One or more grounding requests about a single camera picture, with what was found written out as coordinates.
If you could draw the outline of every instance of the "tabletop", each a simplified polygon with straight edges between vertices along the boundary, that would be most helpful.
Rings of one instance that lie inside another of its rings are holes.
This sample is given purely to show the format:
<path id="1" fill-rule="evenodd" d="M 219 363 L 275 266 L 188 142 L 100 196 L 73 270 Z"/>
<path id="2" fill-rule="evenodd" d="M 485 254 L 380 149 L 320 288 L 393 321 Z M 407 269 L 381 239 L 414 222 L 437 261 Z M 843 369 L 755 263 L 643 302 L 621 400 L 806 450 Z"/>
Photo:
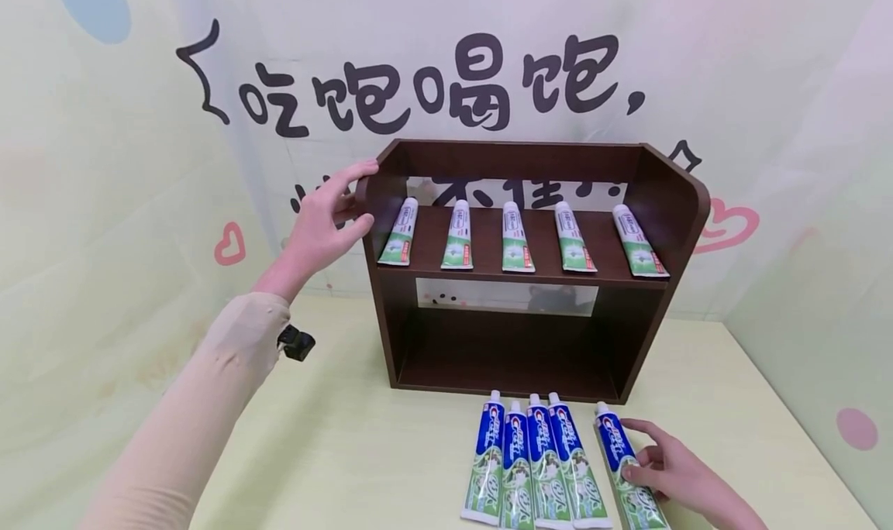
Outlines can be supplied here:
<path id="1" fill-rule="evenodd" d="M 486 528 L 459 511 L 487 397 L 391 389 L 371 300 L 299 296 L 292 313 L 317 346 L 303 363 L 280 360 L 254 395 L 192 528 Z M 621 528 L 594 405 L 570 407 Z M 664 320 L 616 410 L 679 437 L 768 528 L 876 528 L 720 323 Z M 674 530 L 710 528 L 672 503 L 664 511 Z"/>

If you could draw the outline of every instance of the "arm sleeve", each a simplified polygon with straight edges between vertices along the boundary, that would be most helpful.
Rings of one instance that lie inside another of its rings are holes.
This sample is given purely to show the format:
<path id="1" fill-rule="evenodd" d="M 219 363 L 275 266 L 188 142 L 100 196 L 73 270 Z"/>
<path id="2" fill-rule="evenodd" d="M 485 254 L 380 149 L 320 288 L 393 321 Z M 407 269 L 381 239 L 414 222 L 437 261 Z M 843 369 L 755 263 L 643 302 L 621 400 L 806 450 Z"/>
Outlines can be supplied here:
<path id="1" fill-rule="evenodd" d="M 288 303 L 277 295 L 230 301 L 112 465 L 78 528 L 187 528 L 236 420 L 276 364 L 288 320 Z"/>

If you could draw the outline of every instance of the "wooden shelf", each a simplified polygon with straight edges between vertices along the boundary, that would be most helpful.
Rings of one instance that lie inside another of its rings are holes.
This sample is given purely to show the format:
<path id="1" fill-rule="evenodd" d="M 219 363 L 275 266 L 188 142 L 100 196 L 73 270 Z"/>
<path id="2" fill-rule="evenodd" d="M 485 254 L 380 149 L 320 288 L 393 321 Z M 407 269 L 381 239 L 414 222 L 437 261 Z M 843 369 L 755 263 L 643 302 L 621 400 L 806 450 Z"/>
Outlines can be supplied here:
<path id="1" fill-rule="evenodd" d="M 446 393 L 600 396 L 616 402 L 609 348 L 589 346 L 588 318 L 421 308 L 405 326 L 409 349 L 396 387 Z M 556 340 L 556 335 L 571 333 Z"/>
<path id="2" fill-rule="evenodd" d="M 610 212 L 574 212 L 583 240 L 597 273 L 565 272 L 560 265 L 560 248 L 553 211 L 522 211 L 524 231 L 535 273 L 507 273 L 502 270 L 502 209 L 471 209 L 471 256 L 473 270 L 441 270 L 447 244 L 451 207 L 419 207 L 407 267 L 377 265 L 388 277 L 450 278 L 534 284 L 573 284 L 584 287 L 638 287 L 663 289 L 666 279 L 634 278 L 613 217 Z"/>
<path id="3" fill-rule="evenodd" d="M 710 213 L 703 184 L 646 144 L 396 140 L 378 164 L 357 184 L 357 206 L 375 217 L 363 246 L 392 387 L 627 400 Z M 595 274 L 563 272 L 554 213 L 528 209 L 535 273 L 502 271 L 500 208 L 471 209 L 474 270 L 440 268 L 449 207 L 419 207 L 409 266 L 378 265 L 410 177 L 626 184 L 623 203 L 671 276 L 631 276 L 610 212 L 575 212 Z M 598 294 L 589 317 L 420 308 L 419 278 L 586 285 Z"/>

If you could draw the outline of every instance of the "toothpaste tube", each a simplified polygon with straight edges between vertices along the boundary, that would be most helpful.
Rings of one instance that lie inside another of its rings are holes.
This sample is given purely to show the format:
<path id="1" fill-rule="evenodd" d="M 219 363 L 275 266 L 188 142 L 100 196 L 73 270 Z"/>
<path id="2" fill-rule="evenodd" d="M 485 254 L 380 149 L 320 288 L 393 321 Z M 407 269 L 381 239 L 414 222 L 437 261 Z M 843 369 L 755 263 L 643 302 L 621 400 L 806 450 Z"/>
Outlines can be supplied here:
<path id="1" fill-rule="evenodd" d="M 512 201 L 503 205 L 503 270 L 536 272 L 530 248 L 527 246 L 527 236 L 524 235 L 521 212 Z"/>
<path id="2" fill-rule="evenodd" d="M 503 504 L 500 528 L 534 530 L 528 458 L 527 417 L 521 411 L 521 402 L 512 401 L 511 411 L 505 414 L 503 435 Z"/>
<path id="3" fill-rule="evenodd" d="M 460 199 L 453 207 L 453 218 L 449 222 L 446 236 L 446 249 L 441 268 L 472 268 L 471 263 L 471 215 L 468 201 Z"/>
<path id="4" fill-rule="evenodd" d="M 564 481 L 570 491 L 574 528 L 611 528 L 609 512 L 589 469 L 571 411 L 556 393 L 549 393 L 549 421 L 556 436 Z"/>
<path id="5" fill-rule="evenodd" d="M 636 217 L 629 211 L 626 205 L 617 205 L 613 208 L 617 233 L 623 242 L 623 250 L 629 261 L 629 270 L 634 277 L 669 277 L 664 265 L 657 258 L 657 253 L 648 243 L 641 226 L 636 222 Z"/>
<path id="6" fill-rule="evenodd" d="M 574 217 L 574 211 L 566 202 L 556 205 L 556 227 L 558 228 L 558 246 L 560 247 L 560 266 L 564 270 L 576 272 L 598 272 L 592 264 L 580 226 Z"/>
<path id="7" fill-rule="evenodd" d="M 660 512 L 657 501 L 651 489 L 638 487 L 623 479 L 621 470 L 628 464 L 639 466 L 636 454 L 629 445 L 629 439 L 619 424 L 616 414 L 609 410 L 605 402 L 598 403 L 595 412 L 595 425 L 598 426 L 598 436 L 605 447 L 605 458 L 609 461 L 611 482 L 617 491 L 617 501 L 621 511 L 629 523 L 629 530 L 646 530 L 658 528 L 669 530 L 670 525 Z"/>
<path id="8" fill-rule="evenodd" d="M 574 525 L 571 524 L 567 488 L 560 472 L 556 440 L 549 429 L 549 411 L 540 404 L 538 394 L 530 395 L 527 428 L 530 437 L 530 467 L 533 469 L 536 527 L 569 530 Z"/>
<path id="9" fill-rule="evenodd" d="M 474 465 L 465 506 L 459 516 L 489 525 L 499 524 L 502 494 L 502 443 L 505 407 L 499 401 L 499 391 L 490 393 L 484 403 L 481 425 L 478 426 L 478 446 L 474 451 Z"/>
<path id="10" fill-rule="evenodd" d="M 394 227 L 385 250 L 381 252 L 378 263 L 405 267 L 409 265 L 409 252 L 412 247 L 412 231 L 415 230 L 415 218 L 419 215 L 419 202 L 407 197 L 394 220 Z"/>

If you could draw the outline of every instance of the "blue circle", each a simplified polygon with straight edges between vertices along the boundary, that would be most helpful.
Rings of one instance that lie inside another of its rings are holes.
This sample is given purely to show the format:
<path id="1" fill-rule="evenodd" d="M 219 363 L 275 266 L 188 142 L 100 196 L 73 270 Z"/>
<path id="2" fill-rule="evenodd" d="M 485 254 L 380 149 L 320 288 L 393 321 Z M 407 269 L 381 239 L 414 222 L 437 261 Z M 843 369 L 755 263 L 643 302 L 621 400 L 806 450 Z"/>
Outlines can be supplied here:
<path id="1" fill-rule="evenodd" d="M 102 43 L 121 43 L 130 34 L 127 0 L 61 0 L 71 18 Z"/>

